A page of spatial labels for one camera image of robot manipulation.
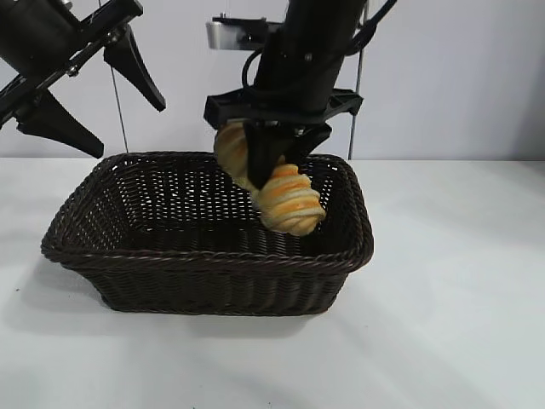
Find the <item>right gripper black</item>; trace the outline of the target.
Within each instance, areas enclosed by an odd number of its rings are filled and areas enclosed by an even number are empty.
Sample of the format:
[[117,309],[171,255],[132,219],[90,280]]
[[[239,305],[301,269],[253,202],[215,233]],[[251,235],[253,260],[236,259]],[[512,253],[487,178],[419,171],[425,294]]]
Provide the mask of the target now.
[[212,128],[236,120],[317,125],[290,146],[290,128],[244,123],[247,176],[258,190],[287,150],[289,163],[302,163],[330,137],[332,128],[324,122],[341,113],[359,113],[362,97],[335,87],[345,58],[364,46],[358,29],[210,28],[208,37],[211,49],[250,52],[240,88],[206,99],[204,119]]

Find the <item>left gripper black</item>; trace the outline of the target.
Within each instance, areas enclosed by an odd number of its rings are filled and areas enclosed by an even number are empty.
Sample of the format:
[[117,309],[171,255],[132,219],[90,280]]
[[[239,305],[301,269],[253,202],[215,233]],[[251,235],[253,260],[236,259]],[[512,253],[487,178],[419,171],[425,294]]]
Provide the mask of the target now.
[[141,57],[130,22],[142,16],[138,1],[107,1],[80,20],[69,1],[3,1],[1,58],[17,72],[1,91],[1,121],[17,130],[58,141],[93,158],[103,143],[54,97],[50,87],[75,77],[98,52],[158,111],[166,101]]

